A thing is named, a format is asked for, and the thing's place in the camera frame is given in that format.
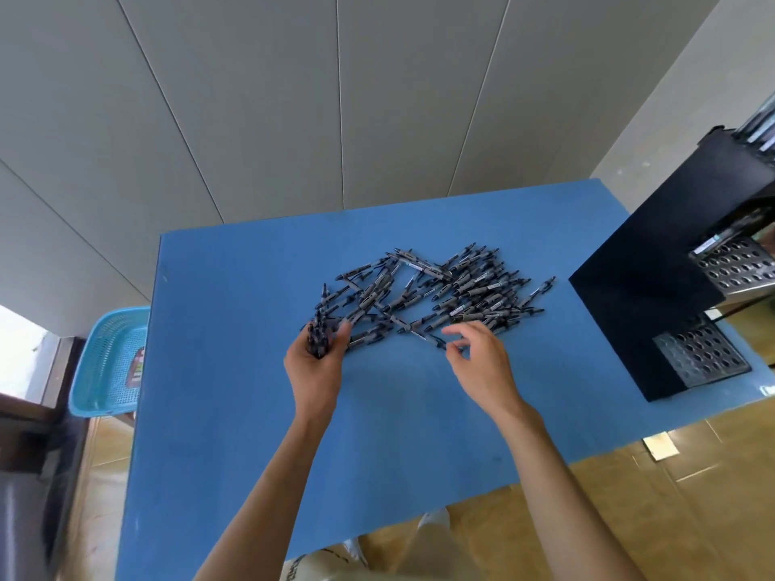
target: floor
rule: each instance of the floor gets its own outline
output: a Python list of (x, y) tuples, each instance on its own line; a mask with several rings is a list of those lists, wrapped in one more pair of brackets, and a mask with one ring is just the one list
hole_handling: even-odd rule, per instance
[[(775, 312), (732, 318), (775, 361)], [(638, 441), (572, 465), (582, 487), (649, 579), (775, 578), (775, 397), (668, 433), (680, 454), (654, 462)], [(112, 579), (131, 427), (93, 420), (63, 579)], [(550, 579), (518, 485), (450, 506), (452, 532), (489, 579)], [(416, 520), (362, 537), (371, 567), (391, 570)]]

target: blue basket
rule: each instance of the blue basket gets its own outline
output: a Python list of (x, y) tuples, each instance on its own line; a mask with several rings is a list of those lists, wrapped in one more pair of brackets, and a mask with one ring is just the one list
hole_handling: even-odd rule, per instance
[(70, 390), (70, 411), (82, 418), (125, 414), (137, 409), (139, 387), (127, 374), (145, 346), (150, 306), (115, 310), (100, 318), (84, 346)]

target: perforated metal tray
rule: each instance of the perforated metal tray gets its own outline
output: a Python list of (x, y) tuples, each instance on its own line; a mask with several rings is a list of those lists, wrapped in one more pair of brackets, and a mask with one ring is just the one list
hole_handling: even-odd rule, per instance
[(724, 294), (726, 303), (775, 291), (775, 259), (747, 236), (722, 245), (697, 264)]
[(686, 387), (696, 387), (751, 370), (742, 355), (705, 315), (686, 323), (678, 331), (654, 337)]

